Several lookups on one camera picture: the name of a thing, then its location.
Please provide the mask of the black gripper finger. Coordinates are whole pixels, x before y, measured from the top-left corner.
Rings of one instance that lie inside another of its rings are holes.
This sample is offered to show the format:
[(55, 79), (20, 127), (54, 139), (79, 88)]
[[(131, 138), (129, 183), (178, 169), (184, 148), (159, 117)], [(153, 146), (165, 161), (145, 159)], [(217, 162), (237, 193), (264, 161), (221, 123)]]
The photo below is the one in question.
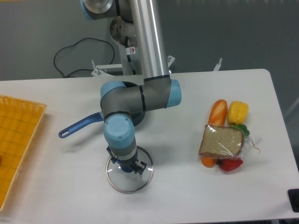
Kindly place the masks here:
[(136, 161), (133, 166), (134, 173), (138, 174), (140, 177), (142, 177), (143, 172), (146, 169), (146, 167), (147, 167), (147, 163), (145, 163), (143, 161), (141, 161), (141, 162)]

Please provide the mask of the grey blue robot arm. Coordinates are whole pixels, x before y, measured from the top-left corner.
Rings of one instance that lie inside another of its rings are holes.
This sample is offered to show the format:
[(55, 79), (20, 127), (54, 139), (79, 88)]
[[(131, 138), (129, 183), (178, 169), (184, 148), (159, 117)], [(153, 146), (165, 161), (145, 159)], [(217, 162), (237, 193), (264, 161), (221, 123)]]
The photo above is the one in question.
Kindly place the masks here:
[(147, 163), (138, 160), (135, 126), (145, 112), (177, 106), (181, 89), (170, 78), (156, 0), (83, 0), (90, 20), (112, 17), (110, 32), (124, 46), (124, 74), (140, 74), (143, 85), (111, 81), (100, 90), (104, 137), (113, 163), (126, 173), (142, 174)]

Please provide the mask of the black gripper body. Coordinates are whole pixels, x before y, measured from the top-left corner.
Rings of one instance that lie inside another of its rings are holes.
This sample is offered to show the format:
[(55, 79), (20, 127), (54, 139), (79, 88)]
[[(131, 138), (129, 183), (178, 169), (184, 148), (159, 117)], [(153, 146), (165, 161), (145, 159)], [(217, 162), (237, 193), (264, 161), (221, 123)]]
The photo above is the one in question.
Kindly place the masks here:
[(138, 152), (137, 147), (133, 149), (133, 151), (127, 155), (116, 155), (114, 154), (110, 147), (107, 147), (107, 151), (110, 157), (107, 160), (106, 168), (108, 169), (109, 164), (119, 164), (121, 170), (138, 170), (137, 162), (138, 160)]

